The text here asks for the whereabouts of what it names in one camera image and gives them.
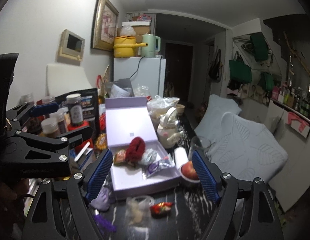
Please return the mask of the purple embroidered drawstring pouch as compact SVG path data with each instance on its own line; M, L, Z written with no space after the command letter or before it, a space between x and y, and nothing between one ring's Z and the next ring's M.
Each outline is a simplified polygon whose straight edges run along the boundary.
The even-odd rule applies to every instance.
M113 191L109 187L103 186L98 196L90 202L90 206L98 211L106 212L114 203L115 196Z

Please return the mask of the red fluffy soft object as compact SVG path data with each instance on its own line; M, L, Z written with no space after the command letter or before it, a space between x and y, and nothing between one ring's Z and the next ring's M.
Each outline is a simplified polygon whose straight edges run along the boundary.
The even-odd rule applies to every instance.
M141 161L145 148L145 141L141 137L135 137L126 150L126 161L131 163Z

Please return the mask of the clear plastic bag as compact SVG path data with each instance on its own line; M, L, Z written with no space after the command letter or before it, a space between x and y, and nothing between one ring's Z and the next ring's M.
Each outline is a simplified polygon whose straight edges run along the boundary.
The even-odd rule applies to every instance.
M151 226L150 207L155 204L154 198L148 195L126 199L125 220L128 226L149 228Z

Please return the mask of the red gold candy packet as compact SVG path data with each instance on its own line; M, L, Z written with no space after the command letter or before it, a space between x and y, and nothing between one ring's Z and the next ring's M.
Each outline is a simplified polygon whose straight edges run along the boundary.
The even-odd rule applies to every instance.
M160 202L150 206L152 217L164 217L170 214L173 202Z

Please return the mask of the red apple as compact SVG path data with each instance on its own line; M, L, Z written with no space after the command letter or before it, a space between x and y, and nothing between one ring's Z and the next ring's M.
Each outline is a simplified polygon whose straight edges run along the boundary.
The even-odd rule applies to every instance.
M181 167L181 173L184 177L190 180L199 180L198 175L195 171L192 161L188 161Z

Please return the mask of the waffle snack packet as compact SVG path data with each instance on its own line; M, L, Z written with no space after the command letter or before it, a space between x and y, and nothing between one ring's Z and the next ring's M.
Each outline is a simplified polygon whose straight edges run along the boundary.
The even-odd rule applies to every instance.
M95 142L95 148L99 151L107 149L107 136L106 133L101 133Z

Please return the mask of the dark jar white lid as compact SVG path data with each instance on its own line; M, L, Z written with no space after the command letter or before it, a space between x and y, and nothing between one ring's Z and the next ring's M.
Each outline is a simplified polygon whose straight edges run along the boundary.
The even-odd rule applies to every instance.
M66 96L69 114L71 117L71 124L74 127L81 126L83 124L83 113L81 94L75 93Z

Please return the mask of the floral wrapped snack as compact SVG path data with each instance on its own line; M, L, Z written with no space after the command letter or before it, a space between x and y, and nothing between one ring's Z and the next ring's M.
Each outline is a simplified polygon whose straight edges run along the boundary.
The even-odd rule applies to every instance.
M113 158L113 164L115 166L123 165L126 163L126 150L122 149L116 152L114 158Z

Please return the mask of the clear drinking glass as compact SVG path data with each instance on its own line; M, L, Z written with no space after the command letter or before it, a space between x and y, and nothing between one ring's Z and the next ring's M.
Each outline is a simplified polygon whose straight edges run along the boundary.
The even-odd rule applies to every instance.
M192 155L195 151L202 151L207 157L208 161L212 159L211 148L214 147L216 143L211 142L209 139L201 136L195 136L190 141L190 148L188 153L188 159L192 160Z

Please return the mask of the purple snack packet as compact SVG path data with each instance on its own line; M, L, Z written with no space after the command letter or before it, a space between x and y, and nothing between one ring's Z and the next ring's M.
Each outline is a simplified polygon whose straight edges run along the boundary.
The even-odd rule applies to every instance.
M175 162L171 158L171 156L166 156L154 163L151 163L146 168L146 179L154 176L155 174L159 173L162 170L170 169L175 167Z

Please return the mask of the light blue leaf cushion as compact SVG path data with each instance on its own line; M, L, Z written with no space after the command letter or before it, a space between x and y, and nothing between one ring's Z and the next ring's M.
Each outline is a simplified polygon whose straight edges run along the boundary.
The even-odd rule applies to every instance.
M264 124L246 120L240 112L234 100L212 94L195 133L209 141L206 156L222 172L246 181L259 177L268 183L282 170L288 154Z

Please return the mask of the open lavender gift box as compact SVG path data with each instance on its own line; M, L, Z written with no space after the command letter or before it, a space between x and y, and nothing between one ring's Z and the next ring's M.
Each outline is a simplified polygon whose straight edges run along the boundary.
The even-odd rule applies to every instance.
M146 103L145 97L106 99L106 135L117 200L162 192L179 182L180 173L157 138Z

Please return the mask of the white ceramic teapot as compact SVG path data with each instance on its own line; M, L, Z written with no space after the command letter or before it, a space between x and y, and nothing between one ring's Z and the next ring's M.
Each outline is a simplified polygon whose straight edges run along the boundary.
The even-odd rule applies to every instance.
M160 116L160 123L157 128L159 142L165 149L172 148L177 144L183 131L179 131L179 120L176 107L171 107L165 114Z

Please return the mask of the white plastic bag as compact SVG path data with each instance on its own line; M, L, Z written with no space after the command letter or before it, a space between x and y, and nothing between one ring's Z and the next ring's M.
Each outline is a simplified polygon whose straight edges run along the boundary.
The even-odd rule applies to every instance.
M149 116L153 119L158 119L161 115L165 114L170 108L175 107L179 102L177 97L162 98L156 95L154 99L147 102L147 110Z

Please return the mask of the white mini fridge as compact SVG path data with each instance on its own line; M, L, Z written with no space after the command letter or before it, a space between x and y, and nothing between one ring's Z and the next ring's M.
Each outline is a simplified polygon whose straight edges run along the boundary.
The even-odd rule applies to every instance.
M164 95L166 59L156 57L114 58L113 77L130 79L133 88L149 88L151 96Z

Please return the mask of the yellow pot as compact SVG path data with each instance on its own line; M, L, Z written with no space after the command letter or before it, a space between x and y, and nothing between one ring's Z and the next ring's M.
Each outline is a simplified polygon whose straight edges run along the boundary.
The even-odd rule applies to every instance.
M148 46L148 43L137 43L134 36L117 36L114 39L114 57L135 57L137 49L146 46Z

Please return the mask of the gold framed picture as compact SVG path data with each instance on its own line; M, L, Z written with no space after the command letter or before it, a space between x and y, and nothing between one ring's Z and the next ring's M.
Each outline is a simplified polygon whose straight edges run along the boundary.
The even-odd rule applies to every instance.
M109 0L96 0L91 48L113 51L114 39L118 30L119 12Z

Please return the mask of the green tote bag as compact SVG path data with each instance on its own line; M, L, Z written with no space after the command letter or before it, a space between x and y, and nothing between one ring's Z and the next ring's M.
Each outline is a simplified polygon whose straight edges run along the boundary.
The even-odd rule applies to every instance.
M241 54L236 51L232 60L229 60L230 78L240 83L252 82L251 68L244 63Z

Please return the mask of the green electric kettle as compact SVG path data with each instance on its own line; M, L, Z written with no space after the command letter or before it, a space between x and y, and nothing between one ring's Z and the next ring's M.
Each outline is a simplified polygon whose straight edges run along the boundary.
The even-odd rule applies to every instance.
M141 48L141 56L156 57L156 53L160 52L161 49L160 37L153 34L144 34L142 35L142 41L147 46Z

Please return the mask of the small beige wall frame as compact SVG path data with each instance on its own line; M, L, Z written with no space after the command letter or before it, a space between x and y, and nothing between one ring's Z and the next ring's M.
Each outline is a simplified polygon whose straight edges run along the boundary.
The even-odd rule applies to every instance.
M61 34L58 56L67 59L82 61L85 39L65 29Z

